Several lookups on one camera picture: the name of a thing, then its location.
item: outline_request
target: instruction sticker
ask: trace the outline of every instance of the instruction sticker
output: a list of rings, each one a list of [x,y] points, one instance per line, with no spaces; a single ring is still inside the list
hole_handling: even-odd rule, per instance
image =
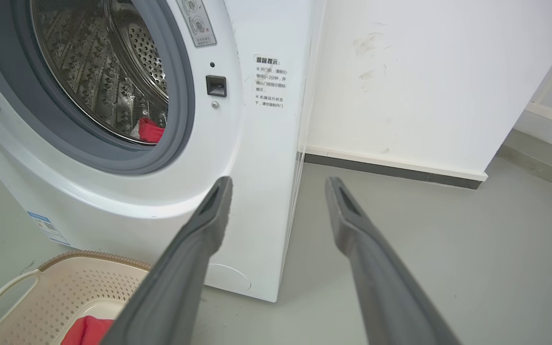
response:
[[[254,104],[262,108],[285,109],[287,69],[274,57],[255,54],[253,70]]]
[[[57,228],[55,228],[55,226],[52,225],[52,223],[50,222],[50,220],[48,220],[48,218],[31,212],[27,212],[27,213],[29,214],[29,216],[31,216],[31,218],[33,218],[33,221],[35,221],[38,227],[40,227],[40,230],[42,230],[44,235],[48,236],[48,238],[50,238],[51,240],[57,243],[70,245],[68,240],[63,238],[61,233],[59,233]]]

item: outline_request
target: brown woven rim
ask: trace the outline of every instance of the brown woven rim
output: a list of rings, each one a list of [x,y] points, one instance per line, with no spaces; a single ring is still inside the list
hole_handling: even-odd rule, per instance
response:
[[[59,256],[53,257],[52,259],[41,264],[37,269],[44,272],[46,269],[53,266],[54,264],[57,264],[58,262],[61,262],[68,258],[76,258],[76,257],[96,258],[100,260],[117,262],[119,264],[124,264],[127,266],[144,269],[144,271],[150,271],[150,269],[153,268],[151,264],[147,264],[146,262],[127,258],[127,257],[121,257],[120,255],[93,252],[93,251],[72,251],[72,252],[63,253]]]

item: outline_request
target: white washing machine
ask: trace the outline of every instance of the white washing machine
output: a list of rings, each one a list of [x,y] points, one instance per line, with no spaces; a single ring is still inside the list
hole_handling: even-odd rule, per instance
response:
[[[51,240],[153,263],[230,175],[206,284],[275,301],[323,9],[0,0],[0,179]]]

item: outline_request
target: gray rubber seal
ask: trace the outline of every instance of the gray rubber seal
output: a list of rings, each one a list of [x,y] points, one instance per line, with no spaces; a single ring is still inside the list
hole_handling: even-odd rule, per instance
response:
[[[0,92],[21,118],[59,151],[113,174],[145,174],[171,164],[193,127],[195,87],[184,40],[166,0],[137,0],[168,76],[167,127],[154,147],[115,138],[78,109],[43,61],[29,0],[0,0]]]

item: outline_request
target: blue and white label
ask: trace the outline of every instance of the blue and white label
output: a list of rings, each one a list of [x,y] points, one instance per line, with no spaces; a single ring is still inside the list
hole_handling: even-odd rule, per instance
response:
[[[33,221],[40,227],[40,230],[44,233],[44,235],[48,236],[51,240],[65,244],[70,245],[68,240],[66,240],[61,233],[59,233],[59,230],[55,228],[54,225],[50,222],[50,220],[44,216],[40,216],[39,214],[27,212],[31,218],[33,218]]]

